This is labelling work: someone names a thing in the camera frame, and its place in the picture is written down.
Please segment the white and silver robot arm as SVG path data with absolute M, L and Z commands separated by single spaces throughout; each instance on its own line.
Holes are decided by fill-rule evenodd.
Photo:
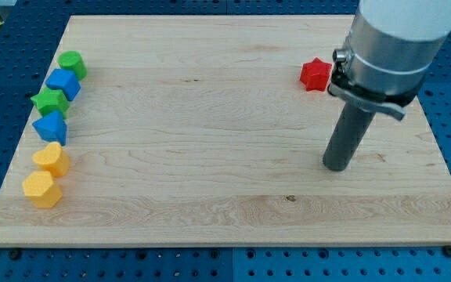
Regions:
M 344 114 L 406 115 L 451 31 L 451 0 L 361 0 L 333 53 L 329 94 Z

